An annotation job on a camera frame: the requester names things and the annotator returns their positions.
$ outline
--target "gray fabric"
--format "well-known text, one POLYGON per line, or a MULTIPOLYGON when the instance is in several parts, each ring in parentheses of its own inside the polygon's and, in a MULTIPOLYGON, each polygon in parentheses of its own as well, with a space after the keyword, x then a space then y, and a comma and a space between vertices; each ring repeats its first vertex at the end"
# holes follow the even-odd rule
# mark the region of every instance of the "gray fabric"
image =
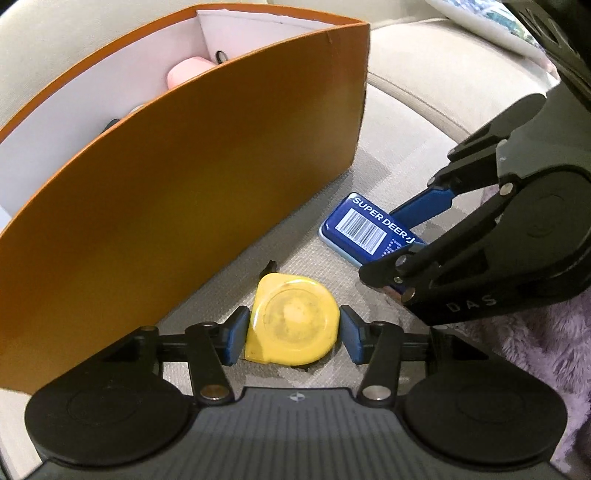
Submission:
MULTIPOLYGON (((387 320, 407 332, 424 331, 410 312, 384 294, 362 285, 356 269, 317 237, 320 222, 350 192, 364 194, 388 210, 425 186, 447 163, 454 142, 424 118, 384 92, 368 86, 359 148, 351 169, 313 200, 249 247, 238 259, 160 323, 163 333, 182 332, 202 320, 220 321, 237 305, 252 305, 258 274, 269 260, 280 271, 305 275, 324 284, 339 304, 351 305, 366 320, 387 320)), ((478 204, 480 195, 459 199, 445 214, 427 222, 417 233, 432 241, 478 204)), ((248 205, 237 206, 248 208, 248 205)), ((356 367, 340 345, 307 372, 278 365, 240 361, 226 373, 236 391, 243 385, 269 387, 356 388, 365 367, 356 367)), ((166 365, 165 376, 190 391, 185 365, 166 365)), ((422 365, 405 365, 401 391, 422 377, 422 365)))

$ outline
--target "blue gripper pad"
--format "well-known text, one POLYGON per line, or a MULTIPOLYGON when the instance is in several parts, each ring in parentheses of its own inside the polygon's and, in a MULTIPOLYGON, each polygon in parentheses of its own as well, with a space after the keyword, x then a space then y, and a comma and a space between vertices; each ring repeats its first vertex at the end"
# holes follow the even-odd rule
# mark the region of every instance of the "blue gripper pad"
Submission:
POLYGON ((428 188, 390 212, 390 215, 413 228, 449 210, 454 198, 456 194, 452 189, 428 188))
POLYGON ((341 305, 339 319, 339 337, 355 365, 369 363, 374 352, 375 339, 370 325, 349 305, 341 305))
POLYGON ((251 311, 242 306, 238 307, 223 323, 221 335, 226 348, 220 358, 222 365, 231 367, 238 361, 246 342, 250 320, 251 311))
POLYGON ((425 244, 410 229, 359 193, 349 194, 334 209, 320 225, 319 235, 356 267, 407 245, 425 244))

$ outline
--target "black device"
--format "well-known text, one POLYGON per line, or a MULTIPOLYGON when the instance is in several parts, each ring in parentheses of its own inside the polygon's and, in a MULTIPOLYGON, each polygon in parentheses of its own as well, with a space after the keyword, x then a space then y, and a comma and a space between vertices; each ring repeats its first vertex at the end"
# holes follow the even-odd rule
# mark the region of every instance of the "black device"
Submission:
POLYGON ((222 365, 249 310, 181 335, 142 327, 35 393, 25 424, 44 460, 30 480, 558 480, 548 461, 566 426, 550 387, 451 329, 413 335, 340 308, 340 338, 369 364, 348 388, 245 387, 222 365), (193 395, 161 377, 187 362, 193 395), (426 378, 397 396, 403 361, 426 378))
POLYGON ((591 284, 591 4, 504 3, 555 62, 561 83, 452 149, 427 189, 390 215, 412 228, 454 195, 498 183, 497 195, 431 244, 359 270, 370 286, 404 287, 404 306, 428 325, 560 302, 591 284))

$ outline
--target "yellow tape measure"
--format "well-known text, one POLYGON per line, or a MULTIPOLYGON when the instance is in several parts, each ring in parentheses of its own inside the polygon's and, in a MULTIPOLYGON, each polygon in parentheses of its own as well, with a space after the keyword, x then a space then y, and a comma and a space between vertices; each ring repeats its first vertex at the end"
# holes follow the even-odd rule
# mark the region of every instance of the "yellow tape measure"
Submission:
POLYGON ((320 283, 270 273, 258 284, 245 358, 262 364, 307 365, 336 342, 339 306, 320 283))

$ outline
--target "beige fabric surface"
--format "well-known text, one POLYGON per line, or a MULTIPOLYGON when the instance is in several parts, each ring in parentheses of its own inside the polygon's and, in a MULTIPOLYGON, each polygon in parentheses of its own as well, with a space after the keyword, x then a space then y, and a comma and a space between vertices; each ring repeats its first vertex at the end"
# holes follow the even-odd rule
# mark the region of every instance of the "beige fabric surface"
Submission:
POLYGON ((368 82, 460 142, 518 99, 557 81, 531 60, 450 20, 372 31, 368 82))
POLYGON ((268 3, 324 10, 375 25, 442 17, 425 0, 269 0, 268 3))

